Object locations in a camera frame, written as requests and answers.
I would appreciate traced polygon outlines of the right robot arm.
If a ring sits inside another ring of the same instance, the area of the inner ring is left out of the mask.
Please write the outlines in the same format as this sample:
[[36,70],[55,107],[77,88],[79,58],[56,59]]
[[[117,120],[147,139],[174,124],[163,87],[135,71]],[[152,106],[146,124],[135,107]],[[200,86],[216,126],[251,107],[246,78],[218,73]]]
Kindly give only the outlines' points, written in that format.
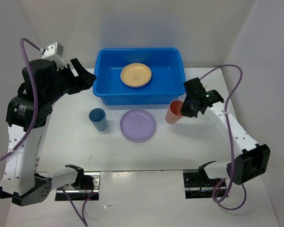
[[185,117],[207,116],[222,136],[233,143],[234,172],[231,162],[210,161],[198,169],[198,181],[203,186],[210,185],[214,179],[232,178],[233,183],[241,185],[265,173],[270,149],[260,145],[248,135],[234,116],[225,109],[224,99],[216,90],[207,91],[199,78],[184,82],[186,97],[181,107]]

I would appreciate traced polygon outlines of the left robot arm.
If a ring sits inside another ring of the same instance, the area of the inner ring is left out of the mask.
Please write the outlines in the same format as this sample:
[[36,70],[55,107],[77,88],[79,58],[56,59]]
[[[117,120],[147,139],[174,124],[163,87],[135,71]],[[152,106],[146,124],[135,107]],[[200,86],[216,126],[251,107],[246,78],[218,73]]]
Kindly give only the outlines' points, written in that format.
[[8,104],[9,147],[0,182],[0,199],[11,198],[21,207],[43,202],[50,191],[65,185],[74,189],[84,185],[83,168],[72,164],[44,175],[36,170],[53,105],[65,94],[90,89],[96,80],[78,59],[61,68],[54,61],[33,60],[22,75],[24,82]]

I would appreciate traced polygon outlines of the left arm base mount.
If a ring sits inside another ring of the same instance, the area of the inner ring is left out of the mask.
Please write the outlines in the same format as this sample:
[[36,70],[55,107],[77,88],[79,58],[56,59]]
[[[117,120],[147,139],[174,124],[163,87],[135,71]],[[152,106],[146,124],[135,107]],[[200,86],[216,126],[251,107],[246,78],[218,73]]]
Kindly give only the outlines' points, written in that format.
[[75,186],[76,171],[64,172],[52,178],[52,189],[56,190],[55,201],[67,201],[65,191],[73,201],[84,201],[91,194],[89,200],[98,200],[100,189],[100,172],[84,172],[84,176],[78,186]]

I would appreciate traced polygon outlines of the yellow plastic plate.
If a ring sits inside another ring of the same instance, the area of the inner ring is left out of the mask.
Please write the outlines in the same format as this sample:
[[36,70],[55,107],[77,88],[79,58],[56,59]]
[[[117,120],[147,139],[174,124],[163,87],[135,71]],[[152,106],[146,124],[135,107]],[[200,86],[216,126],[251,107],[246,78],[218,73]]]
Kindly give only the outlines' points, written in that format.
[[120,73],[121,81],[127,86],[129,84],[142,84],[149,82],[151,77],[151,69],[142,63],[128,64]]

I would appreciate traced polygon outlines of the red plastic cup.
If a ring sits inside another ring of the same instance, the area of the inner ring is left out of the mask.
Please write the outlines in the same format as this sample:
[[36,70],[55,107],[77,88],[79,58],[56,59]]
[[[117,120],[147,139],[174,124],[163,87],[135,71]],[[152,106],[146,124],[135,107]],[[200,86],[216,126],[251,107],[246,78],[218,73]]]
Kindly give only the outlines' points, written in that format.
[[165,116],[165,121],[167,123],[174,124],[183,117],[180,112],[182,105],[183,105],[183,101],[180,101],[180,100],[173,100],[169,104],[169,108]]

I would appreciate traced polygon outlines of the blue plastic cup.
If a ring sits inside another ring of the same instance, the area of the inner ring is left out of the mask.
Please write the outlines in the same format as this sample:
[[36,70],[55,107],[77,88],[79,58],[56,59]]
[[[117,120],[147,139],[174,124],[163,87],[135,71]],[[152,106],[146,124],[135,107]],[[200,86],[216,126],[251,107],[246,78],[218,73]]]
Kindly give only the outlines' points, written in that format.
[[101,108],[95,108],[89,112],[89,120],[98,131],[107,129],[106,112]]

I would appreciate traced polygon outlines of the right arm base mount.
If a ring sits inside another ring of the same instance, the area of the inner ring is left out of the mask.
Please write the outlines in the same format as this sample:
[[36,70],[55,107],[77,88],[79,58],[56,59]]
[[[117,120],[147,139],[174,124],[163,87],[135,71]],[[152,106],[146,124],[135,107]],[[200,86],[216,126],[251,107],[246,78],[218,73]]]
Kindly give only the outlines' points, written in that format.
[[183,172],[186,199],[212,198],[213,188],[220,178],[202,181],[197,170]]

